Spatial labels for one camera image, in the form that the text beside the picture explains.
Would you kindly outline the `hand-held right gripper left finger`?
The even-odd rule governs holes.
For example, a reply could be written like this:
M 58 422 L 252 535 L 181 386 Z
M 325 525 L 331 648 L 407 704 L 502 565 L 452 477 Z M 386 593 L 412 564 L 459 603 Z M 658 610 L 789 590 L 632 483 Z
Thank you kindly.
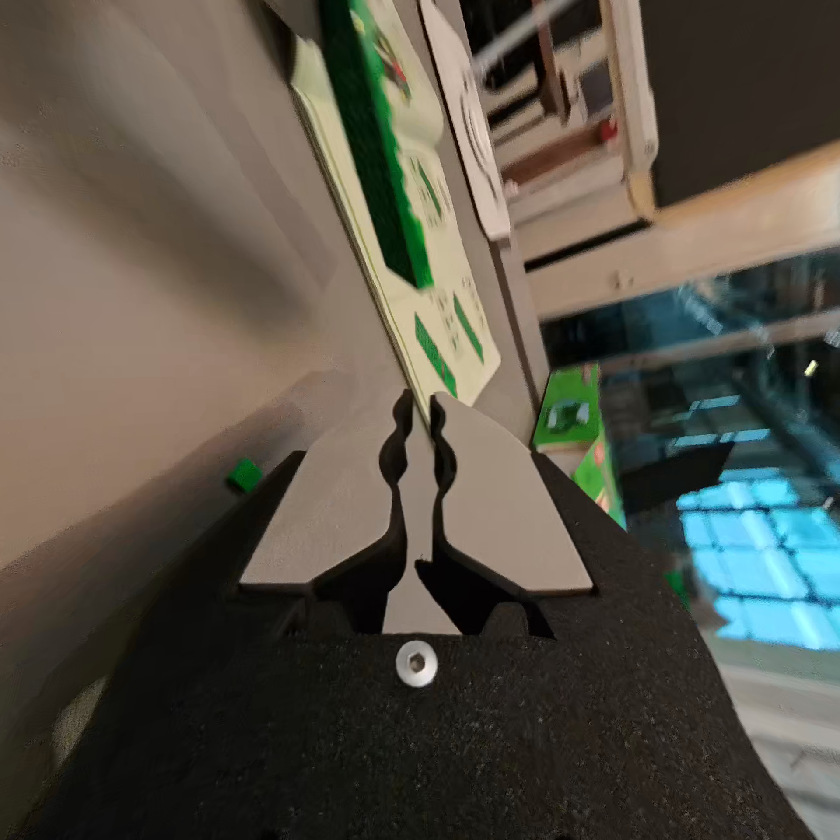
M 402 521 L 400 481 L 414 398 L 391 389 L 350 410 L 305 454 L 239 578 L 251 591 L 303 592 Z

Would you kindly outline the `building instruction booklet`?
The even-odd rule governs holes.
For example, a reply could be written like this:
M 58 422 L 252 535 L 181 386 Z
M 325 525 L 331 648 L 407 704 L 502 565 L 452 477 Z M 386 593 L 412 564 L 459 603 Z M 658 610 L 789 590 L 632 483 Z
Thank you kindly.
M 425 424 L 446 392 L 473 406 L 501 365 L 460 235 L 438 146 L 446 118 L 393 2 L 368 2 L 395 41 L 413 102 L 394 125 L 408 194 L 420 216 L 434 284 L 417 290 L 385 264 L 319 42 L 295 37 L 290 84 L 332 199 Z

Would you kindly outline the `green brick set box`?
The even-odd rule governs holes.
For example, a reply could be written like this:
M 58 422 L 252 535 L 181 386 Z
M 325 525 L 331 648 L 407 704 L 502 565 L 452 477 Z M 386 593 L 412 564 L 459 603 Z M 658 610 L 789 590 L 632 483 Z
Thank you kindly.
M 575 365 L 551 374 L 532 449 L 552 460 L 588 498 L 627 529 L 600 406 L 600 380 L 598 363 Z

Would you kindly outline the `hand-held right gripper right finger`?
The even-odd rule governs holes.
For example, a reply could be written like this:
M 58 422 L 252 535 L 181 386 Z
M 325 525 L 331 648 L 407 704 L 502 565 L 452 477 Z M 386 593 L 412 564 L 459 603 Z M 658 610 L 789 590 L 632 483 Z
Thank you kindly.
M 432 559 L 417 576 L 436 600 L 591 594 L 593 580 L 526 445 L 437 392 L 430 401 L 436 495 Z

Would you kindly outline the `green studded brick plate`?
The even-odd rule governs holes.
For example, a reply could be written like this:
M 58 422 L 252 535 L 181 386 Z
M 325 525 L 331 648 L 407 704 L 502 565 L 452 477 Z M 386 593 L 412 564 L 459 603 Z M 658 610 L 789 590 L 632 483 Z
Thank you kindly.
M 434 284 L 408 194 L 394 120 L 413 102 L 405 63 L 368 2 L 318 2 L 322 50 L 353 164 L 386 266 L 417 290 Z

